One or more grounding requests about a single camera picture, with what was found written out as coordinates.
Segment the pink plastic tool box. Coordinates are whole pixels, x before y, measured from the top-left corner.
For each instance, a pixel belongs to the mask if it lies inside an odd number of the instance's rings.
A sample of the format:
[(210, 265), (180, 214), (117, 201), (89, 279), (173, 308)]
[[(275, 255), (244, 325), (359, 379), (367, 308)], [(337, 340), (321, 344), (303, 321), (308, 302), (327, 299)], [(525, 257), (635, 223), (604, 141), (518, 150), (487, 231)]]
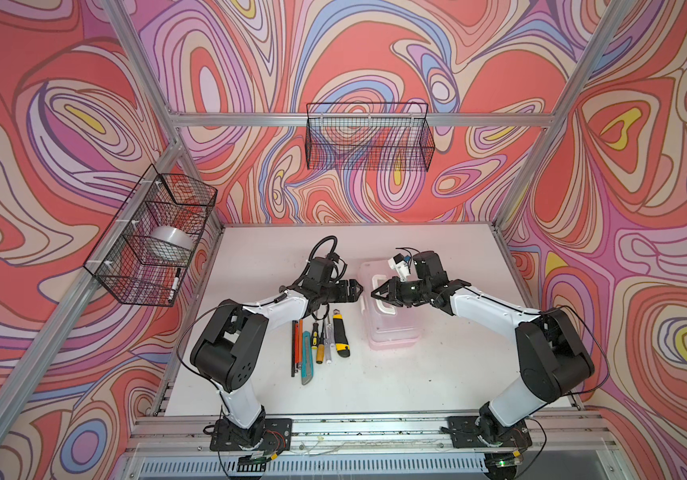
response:
[(365, 291), (359, 298), (371, 350), (394, 350), (415, 345), (423, 335), (417, 309), (397, 308), (371, 297), (371, 292), (397, 277), (385, 261), (369, 261), (359, 266), (357, 281)]

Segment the black yellow box cutter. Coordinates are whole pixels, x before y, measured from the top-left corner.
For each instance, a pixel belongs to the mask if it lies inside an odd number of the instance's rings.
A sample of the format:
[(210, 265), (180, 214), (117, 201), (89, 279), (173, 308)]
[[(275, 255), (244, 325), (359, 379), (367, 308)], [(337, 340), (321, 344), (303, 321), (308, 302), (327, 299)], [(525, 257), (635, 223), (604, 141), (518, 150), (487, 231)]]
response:
[(349, 346), (349, 339), (347, 339), (347, 331), (345, 331), (343, 314), (339, 309), (334, 310), (333, 326), (334, 343), (337, 354), (341, 358), (350, 358), (351, 346)]

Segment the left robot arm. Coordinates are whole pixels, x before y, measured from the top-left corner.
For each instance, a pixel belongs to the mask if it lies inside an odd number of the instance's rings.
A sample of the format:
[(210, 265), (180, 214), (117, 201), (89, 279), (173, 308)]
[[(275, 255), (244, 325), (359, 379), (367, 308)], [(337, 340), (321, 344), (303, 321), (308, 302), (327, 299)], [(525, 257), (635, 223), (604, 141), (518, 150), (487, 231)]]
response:
[(358, 302), (361, 294), (359, 281), (345, 278), (333, 261), (316, 257), (273, 298), (249, 304), (223, 301), (192, 347), (189, 362), (218, 388), (226, 419), (241, 430), (256, 429), (266, 410), (255, 396), (251, 376), (266, 335), (324, 306)]

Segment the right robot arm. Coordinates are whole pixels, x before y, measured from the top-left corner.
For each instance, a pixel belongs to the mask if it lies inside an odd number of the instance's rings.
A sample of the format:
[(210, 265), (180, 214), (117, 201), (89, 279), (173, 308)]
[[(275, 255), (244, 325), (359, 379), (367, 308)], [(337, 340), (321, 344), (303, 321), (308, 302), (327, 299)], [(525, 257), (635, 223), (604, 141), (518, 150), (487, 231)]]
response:
[(515, 343), (519, 379), (479, 408), (473, 433), (487, 446), (499, 446), (527, 416), (571, 393), (595, 374), (591, 354), (569, 315), (559, 308), (537, 310), (493, 297), (451, 280), (439, 254), (424, 251), (411, 258), (415, 280), (407, 278), (405, 260), (389, 260), (396, 276), (373, 288), (371, 298), (393, 307), (429, 305), (471, 320)]

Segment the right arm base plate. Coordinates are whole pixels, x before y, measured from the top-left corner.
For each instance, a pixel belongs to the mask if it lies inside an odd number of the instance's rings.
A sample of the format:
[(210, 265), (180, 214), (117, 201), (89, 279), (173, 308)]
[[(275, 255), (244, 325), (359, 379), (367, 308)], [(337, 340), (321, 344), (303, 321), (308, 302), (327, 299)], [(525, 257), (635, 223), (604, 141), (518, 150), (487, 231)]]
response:
[(531, 434), (521, 420), (514, 426), (501, 426), (493, 417), (449, 416), (439, 431), (451, 438), (455, 448), (513, 448), (527, 450), (533, 446)]

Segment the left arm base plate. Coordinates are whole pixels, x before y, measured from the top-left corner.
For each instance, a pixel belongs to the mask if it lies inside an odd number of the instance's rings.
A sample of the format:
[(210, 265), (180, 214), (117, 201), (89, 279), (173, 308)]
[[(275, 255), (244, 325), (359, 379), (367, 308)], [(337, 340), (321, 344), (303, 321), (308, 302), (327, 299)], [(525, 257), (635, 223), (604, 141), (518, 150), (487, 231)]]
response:
[(292, 445), (294, 422), (291, 418), (259, 418), (247, 429), (239, 428), (226, 418), (206, 426), (203, 434), (211, 437), (215, 452), (282, 453)]

